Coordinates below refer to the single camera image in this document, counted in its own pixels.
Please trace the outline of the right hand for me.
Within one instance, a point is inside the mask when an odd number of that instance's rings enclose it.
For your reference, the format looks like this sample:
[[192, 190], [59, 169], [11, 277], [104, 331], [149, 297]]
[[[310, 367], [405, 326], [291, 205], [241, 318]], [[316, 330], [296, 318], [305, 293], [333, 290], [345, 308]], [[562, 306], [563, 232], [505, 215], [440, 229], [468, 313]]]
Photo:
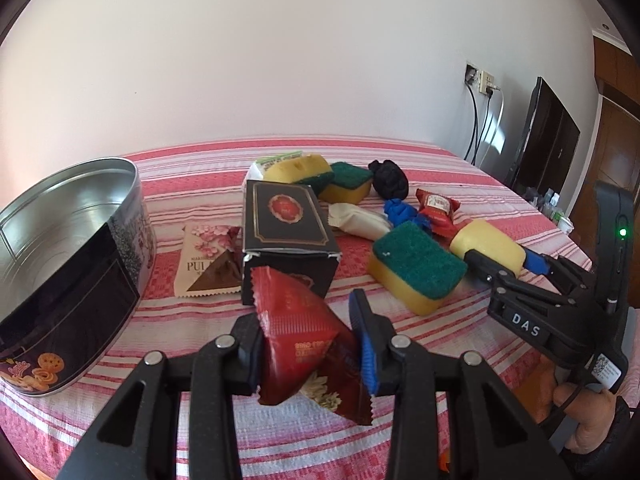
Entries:
[[[552, 406], [559, 408], [577, 388], [569, 382], [559, 385], [554, 373], [554, 363], [542, 356], [530, 376], [534, 385], [534, 396], [533, 406], [527, 411], [536, 422], [542, 422], [550, 414]], [[565, 447], [579, 455], [593, 452], [608, 436], [615, 411], [616, 396], [608, 390], [599, 393], [582, 390], [564, 410], [568, 417], [578, 422]]]

